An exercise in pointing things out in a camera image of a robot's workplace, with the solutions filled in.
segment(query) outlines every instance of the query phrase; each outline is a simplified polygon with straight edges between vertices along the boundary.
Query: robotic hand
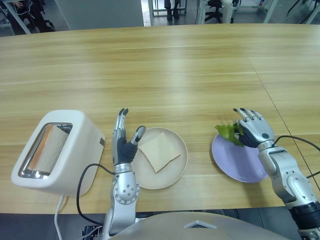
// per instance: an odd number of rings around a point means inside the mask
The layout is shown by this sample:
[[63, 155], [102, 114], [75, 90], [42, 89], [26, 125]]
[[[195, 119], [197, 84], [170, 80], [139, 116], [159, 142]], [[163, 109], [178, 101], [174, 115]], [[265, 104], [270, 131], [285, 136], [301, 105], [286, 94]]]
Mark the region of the robotic hand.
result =
[[129, 142], [126, 140], [125, 119], [128, 109], [121, 109], [116, 117], [112, 135], [113, 185], [110, 191], [111, 207], [103, 225], [103, 240], [131, 226], [136, 220], [136, 203], [140, 187], [132, 170], [131, 162], [138, 150], [138, 143], [146, 131], [140, 126]]
[[297, 161], [281, 146], [274, 146], [275, 134], [264, 117], [253, 110], [234, 108], [243, 119], [237, 122], [243, 135], [239, 141], [259, 149], [259, 159], [271, 178], [275, 194], [288, 207], [304, 240], [320, 239], [320, 203], [308, 179], [300, 172]]

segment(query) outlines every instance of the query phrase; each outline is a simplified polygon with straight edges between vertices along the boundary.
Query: purple plate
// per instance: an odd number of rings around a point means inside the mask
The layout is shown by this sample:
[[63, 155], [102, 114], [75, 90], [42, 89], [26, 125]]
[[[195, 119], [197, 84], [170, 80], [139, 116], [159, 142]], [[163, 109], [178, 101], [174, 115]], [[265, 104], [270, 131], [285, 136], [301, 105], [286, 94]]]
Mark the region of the purple plate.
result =
[[257, 148], [234, 145], [218, 134], [212, 142], [212, 155], [229, 177], [244, 183], [257, 183], [268, 174], [262, 166]]

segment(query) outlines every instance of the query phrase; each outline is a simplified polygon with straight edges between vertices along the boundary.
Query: white cable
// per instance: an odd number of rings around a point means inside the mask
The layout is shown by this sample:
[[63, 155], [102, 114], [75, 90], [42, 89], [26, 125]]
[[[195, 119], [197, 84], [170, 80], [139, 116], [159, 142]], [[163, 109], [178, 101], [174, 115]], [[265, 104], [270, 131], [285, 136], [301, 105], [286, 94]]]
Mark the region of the white cable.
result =
[[87, 235], [78, 237], [78, 238], [76, 238], [75, 240], [82, 240], [82, 239], [84, 239], [84, 238], [86, 238], [86, 237], [89, 237], [89, 236], [90, 236], [91, 234], [93, 234], [97, 229], [102, 228], [102, 227], [103, 227], [103, 226], [98, 226], [98, 227], [96, 227], [95, 229], [93, 229], [91, 232], [89, 232]]
[[58, 214], [59, 214], [60, 208], [62, 206], [62, 202], [64, 201], [64, 198], [65, 198], [65, 196], [60, 197], [58, 206], [56, 207], [55, 214], [54, 214], [54, 226], [56, 229], [56, 233], [58, 234], [59, 240], [62, 240], [62, 236], [61, 236], [61, 232], [60, 232], [59, 225], [58, 225]]

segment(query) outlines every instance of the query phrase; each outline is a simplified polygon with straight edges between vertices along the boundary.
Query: shoe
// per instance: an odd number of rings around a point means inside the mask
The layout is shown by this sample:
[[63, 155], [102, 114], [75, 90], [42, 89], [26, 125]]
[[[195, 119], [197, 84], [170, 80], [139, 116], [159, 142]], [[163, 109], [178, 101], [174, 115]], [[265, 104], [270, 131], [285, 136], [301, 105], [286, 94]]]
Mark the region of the shoe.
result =
[[178, 9], [173, 9], [173, 17], [174, 17], [174, 19], [179, 19], [180, 18]]
[[166, 15], [166, 19], [168, 21], [172, 21], [172, 12], [171, 12], [171, 9], [170, 10], [167, 10], [167, 15]]

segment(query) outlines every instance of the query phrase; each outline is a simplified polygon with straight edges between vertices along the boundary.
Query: lettuce leaf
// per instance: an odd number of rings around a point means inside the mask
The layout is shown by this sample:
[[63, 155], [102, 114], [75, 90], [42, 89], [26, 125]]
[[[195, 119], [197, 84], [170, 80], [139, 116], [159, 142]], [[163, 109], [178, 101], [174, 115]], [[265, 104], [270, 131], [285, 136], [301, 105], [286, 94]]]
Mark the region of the lettuce leaf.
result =
[[228, 125], [218, 124], [214, 128], [217, 129], [219, 134], [227, 141], [237, 146], [245, 146], [238, 139], [235, 138], [235, 132], [238, 132], [241, 135], [244, 134], [244, 131], [238, 123], [230, 123]]

